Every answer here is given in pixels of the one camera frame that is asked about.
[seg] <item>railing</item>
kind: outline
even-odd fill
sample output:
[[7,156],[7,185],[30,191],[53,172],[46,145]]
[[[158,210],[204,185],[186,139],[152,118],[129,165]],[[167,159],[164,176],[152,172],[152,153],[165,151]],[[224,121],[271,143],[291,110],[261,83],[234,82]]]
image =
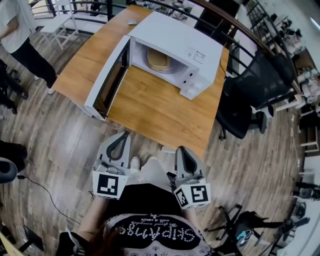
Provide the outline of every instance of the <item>railing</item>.
[[[45,4],[41,5],[41,6],[35,6],[41,1],[44,1]],[[240,23],[238,20],[236,20],[234,17],[232,17],[230,14],[228,14],[227,12],[222,10],[221,8],[211,4],[209,2],[206,2],[205,0],[190,0],[190,2],[193,2],[195,5],[203,7],[206,11],[209,11],[210,14],[221,19],[221,22],[217,26],[215,26],[215,25],[201,19],[200,17],[197,17],[197,16],[190,14],[189,12],[187,12],[183,9],[180,9],[178,7],[175,7],[175,6],[172,6],[172,5],[166,4],[161,1],[157,1],[157,0],[145,0],[145,2],[143,3],[143,6],[145,8],[149,8],[153,11],[163,12],[164,14],[167,14],[167,15],[170,15],[173,12],[178,12],[181,14],[181,18],[180,18],[181,20],[184,20],[186,18],[194,19],[198,23],[201,23],[203,26],[206,26],[208,28],[208,31],[205,32],[205,34],[207,34],[209,37],[214,38],[214,36],[216,36],[216,34],[219,33],[221,36],[223,36],[225,38],[224,46],[226,48],[232,49],[234,47],[237,47],[237,48],[241,49],[243,52],[245,52],[252,59],[254,58],[254,55],[252,53],[250,53],[243,45],[241,45],[239,42],[237,42],[234,39],[234,36],[237,31],[242,32],[252,42],[254,42],[254,44],[257,46],[258,50],[262,50],[267,55],[273,56],[274,53],[270,49],[269,46],[272,42],[273,42],[273,44],[276,43],[275,39],[272,38],[271,39],[272,42],[266,41],[265,36],[263,34],[261,34],[259,27],[258,27],[258,26],[262,25],[263,22],[265,22],[265,19],[267,19],[270,22],[271,26],[274,28],[276,36],[280,40],[280,46],[283,48],[285,56],[291,62],[291,58],[289,56],[289,53],[285,47],[285,44],[284,44],[281,36],[279,35],[278,30],[276,29],[276,27],[273,24],[269,15],[266,13],[266,11],[263,9],[263,7],[260,5],[260,3],[257,0],[251,0],[246,6],[247,8],[249,8],[252,5],[252,2],[254,3],[253,4],[254,6],[249,10],[249,13],[248,13],[250,18],[253,19],[253,22],[254,22],[251,29],[246,27],[242,23]],[[63,6],[62,7],[63,12],[65,12],[65,13],[73,12],[74,14],[86,13],[86,14],[94,14],[94,15],[104,15],[104,16],[107,16],[107,20],[110,20],[114,17],[114,13],[113,13],[114,7],[123,8],[123,9],[127,7],[126,5],[113,4],[112,0],[106,0],[106,2],[72,0],[71,3],[72,3],[72,10],[68,10]],[[77,8],[77,4],[87,5],[87,4],[92,4],[92,3],[99,4],[101,6],[105,6],[106,11],[79,10]],[[32,3],[30,3],[30,6],[32,7],[32,10],[35,10],[35,9],[38,9],[41,7],[42,8],[47,7],[48,11],[38,12],[37,14],[44,14],[44,13],[52,14],[52,16],[51,16],[52,18],[56,16],[55,4],[52,3],[52,0],[35,0]],[[96,20],[96,19],[92,19],[89,17],[87,18],[87,17],[79,17],[78,16],[78,17],[75,17],[75,19],[81,20],[81,21],[94,22],[94,23],[102,23],[102,24],[106,23],[106,21]],[[228,32],[223,31],[221,29],[222,24],[224,24],[224,25],[229,24],[230,30]],[[237,56],[232,54],[232,51],[230,51],[229,59],[232,59],[233,61],[237,62],[239,65],[243,66],[244,69],[247,69],[247,67],[248,67],[241,59],[239,59]],[[227,66],[227,70],[225,70],[225,71],[230,72],[232,74],[232,76],[239,76],[240,73],[237,70],[235,70],[230,65],[230,63],[231,62],[229,61],[228,66]],[[276,102],[279,102],[283,99],[289,98],[290,96],[292,96],[294,94],[295,94],[294,92],[291,92],[291,94],[276,98],[276,99],[274,99],[274,101],[272,103],[276,103]]]

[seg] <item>cable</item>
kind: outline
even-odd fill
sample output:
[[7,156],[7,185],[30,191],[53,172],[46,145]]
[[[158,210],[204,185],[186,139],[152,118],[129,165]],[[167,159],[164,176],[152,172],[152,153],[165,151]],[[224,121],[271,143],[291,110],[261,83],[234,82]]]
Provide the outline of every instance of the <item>cable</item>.
[[75,222],[75,223],[78,223],[78,224],[80,225],[80,223],[79,223],[78,221],[74,220],[73,218],[68,217],[67,215],[65,215],[64,213],[62,213],[62,212],[56,207],[56,205],[55,205],[55,203],[54,203],[54,201],[53,201],[53,199],[52,199],[52,196],[51,196],[50,192],[49,192],[44,186],[42,186],[42,185],[39,184],[39,183],[34,182],[33,180],[31,180],[30,178],[28,178],[27,176],[24,176],[24,175],[18,175],[17,178],[18,178],[18,180],[28,179],[28,180],[31,181],[32,183],[34,183],[34,184],[40,186],[41,188],[43,188],[45,191],[48,192],[48,194],[49,194],[49,196],[50,196],[50,199],[51,199],[51,202],[52,202],[53,206],[55,207],[55,209],[56,209],[60,214],[62,214],[62,215],[65,216],[66,218],[68,218],[69,220],[71,220],[71,221],[73,221],[73,222]]
[[220,67],[222,68],[222,71],[223,71],[223,73],[224,73],[224,77],[226,77],[227,74],[226,74],[226,71],[224,70],[224,68],[223,68],[222,65],[221,65],[221,59],[220,59]]

